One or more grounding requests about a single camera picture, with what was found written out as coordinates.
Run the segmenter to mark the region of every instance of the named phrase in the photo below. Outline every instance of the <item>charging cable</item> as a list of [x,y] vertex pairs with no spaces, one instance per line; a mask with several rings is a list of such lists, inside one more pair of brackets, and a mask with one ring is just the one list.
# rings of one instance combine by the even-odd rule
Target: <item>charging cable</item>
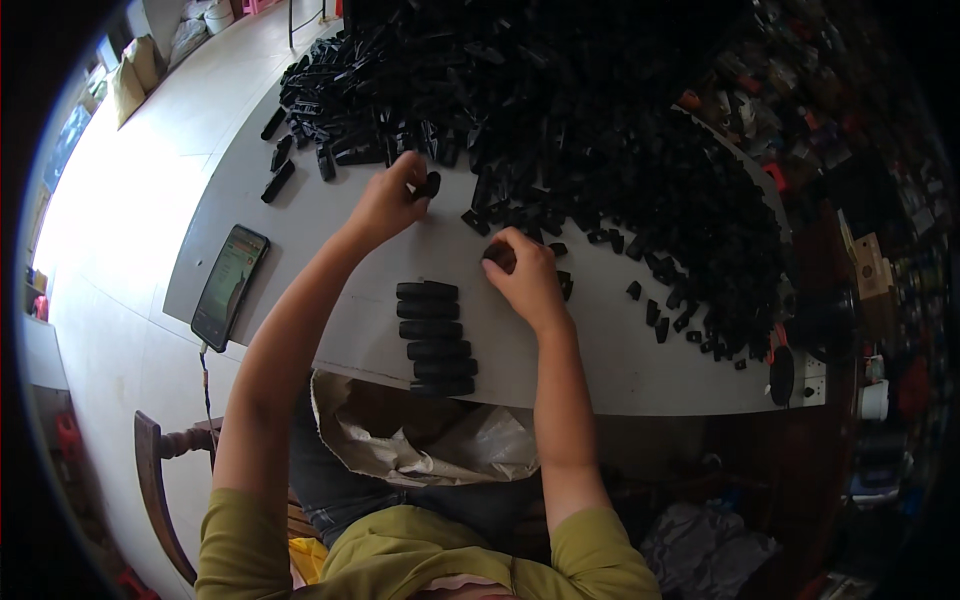
[[213,433],[213,419],[210,417],[210,372],[206,369],[206,342],[200,344],[200,366],[204,368],[204,403],[206,404],[206,424],[210,426],[210,440],[213,451],[217,451],[217,436]]

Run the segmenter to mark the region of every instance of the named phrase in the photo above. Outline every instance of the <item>olive green shirt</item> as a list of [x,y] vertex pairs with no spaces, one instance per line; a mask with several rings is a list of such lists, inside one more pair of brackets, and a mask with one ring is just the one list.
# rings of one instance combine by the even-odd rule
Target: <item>olive green shirt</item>
[[550,538],[553,567],[494,552],[467,527],[412,506],[351,524],[330,548],[321,581],[292,590],[286,515],[250,494],[214,490],[201,527],[198,600],[362,598],[405,600],[435,579],[485,577],[529,600],[653,600],[657,580],[616,513],[586,509]]

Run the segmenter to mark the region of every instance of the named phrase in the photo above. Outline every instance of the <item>shirt sleeve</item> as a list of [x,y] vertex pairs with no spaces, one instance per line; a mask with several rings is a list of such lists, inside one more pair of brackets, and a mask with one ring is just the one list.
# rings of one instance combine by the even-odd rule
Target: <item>shirt sleeve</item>
[[289,597],[285,527],[249,493],[214,490],[200,528],[197,600]]
[[560,523],[550,537],[553,568],[585,598],[660,598],[657,578],[631,545],[613,509],[591,508]]

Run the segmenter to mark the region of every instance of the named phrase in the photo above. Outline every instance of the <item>electrical outlet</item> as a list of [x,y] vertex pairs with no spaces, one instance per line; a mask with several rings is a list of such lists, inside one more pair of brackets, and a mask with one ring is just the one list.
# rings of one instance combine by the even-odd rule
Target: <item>electrical outlet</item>
[[809,354],[806,356],[806,362],[804,363],[804,379],[808,377],[826,377],[827,376],[827,365],[820,362],[816,358],[813,358]]
[[[807,396],[805,391],[813,390],[813,394]],[[827,401],[827,376],[807,377],[804,379],[804,406],[819,406]]]

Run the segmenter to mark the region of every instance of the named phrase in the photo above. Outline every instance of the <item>person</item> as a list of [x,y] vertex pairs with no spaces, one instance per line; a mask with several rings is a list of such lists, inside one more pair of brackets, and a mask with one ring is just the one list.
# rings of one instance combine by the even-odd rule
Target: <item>person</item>
[[[514,271],[482,264],[537,337],[540,477],[414,494],[348,471],[320,441],[303,389],[326,321],[360,261],[426,214],[429,200],[411,202],[409,189],[425,177],[412,152],[374,175],[254,335],[224,415],[197,597],[659,598],[600,479],[577,330],[553,253],[515,228],[493,238],[513,248]],[[297,590],[285,535],[288,483],[329,549],[321,581]],[[552,566],[491,547],[540,485]]]

